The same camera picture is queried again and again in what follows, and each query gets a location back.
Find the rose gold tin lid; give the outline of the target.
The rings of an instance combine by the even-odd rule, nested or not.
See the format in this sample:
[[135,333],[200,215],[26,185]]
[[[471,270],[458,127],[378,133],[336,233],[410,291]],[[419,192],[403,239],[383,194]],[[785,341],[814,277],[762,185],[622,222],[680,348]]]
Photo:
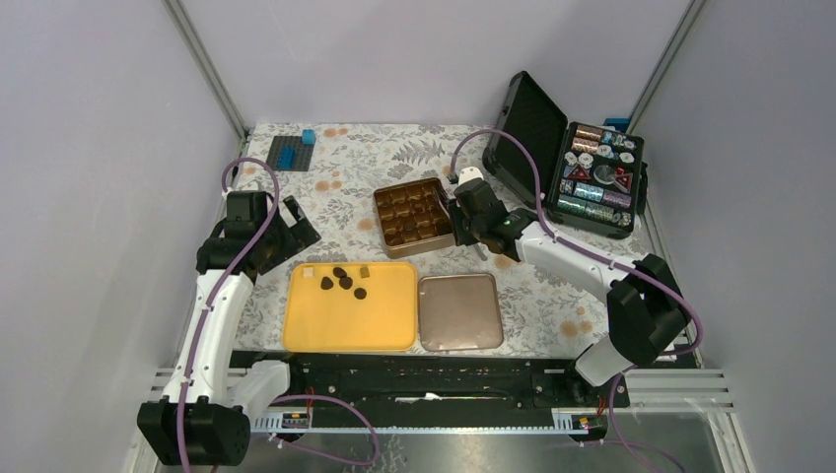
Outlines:
[[421,346],[428,352],[489,350],[504,342],[496,280],[488,273],[429,276],[418,283]]

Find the white handled metal tongs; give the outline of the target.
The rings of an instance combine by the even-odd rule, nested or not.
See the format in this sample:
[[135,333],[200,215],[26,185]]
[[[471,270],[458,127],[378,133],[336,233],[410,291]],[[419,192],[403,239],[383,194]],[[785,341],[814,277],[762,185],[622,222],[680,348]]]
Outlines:
[[487,251],[484,249],[484,245],[482,243],[476,243],[473,245],[473,249],[476,251],[481,261],[486,262],[488,260]]

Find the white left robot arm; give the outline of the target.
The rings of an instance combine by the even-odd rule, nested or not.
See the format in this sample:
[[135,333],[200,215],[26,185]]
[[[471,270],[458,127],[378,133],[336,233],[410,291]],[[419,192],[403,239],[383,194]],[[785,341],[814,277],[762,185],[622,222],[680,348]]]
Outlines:
[[237,466],[253,421],[276,398],[292,405],[306,380],[283,362],[259,362],[237,387],[230,361],[257,278],[320,241],[293,196],[287,224],[266,191],[233,191],[226,215],[196,253],[196,291],[184,346],[160,400],[143,403],[137,427],[167,466]]

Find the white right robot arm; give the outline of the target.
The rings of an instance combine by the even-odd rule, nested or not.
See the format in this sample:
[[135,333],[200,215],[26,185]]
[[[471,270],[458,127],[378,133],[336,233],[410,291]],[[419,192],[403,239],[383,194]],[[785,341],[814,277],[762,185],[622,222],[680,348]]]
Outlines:
[[448,209],[457,244],[479,243],[554,273],[605,304],[606,335],[573,361],[565,380],[575,404],[593,404],[618,373],[655,361],[692,321],[663,259],[603,253],[564,236],[527,209],[508,210],[482,177],[460,177],[456,183]]

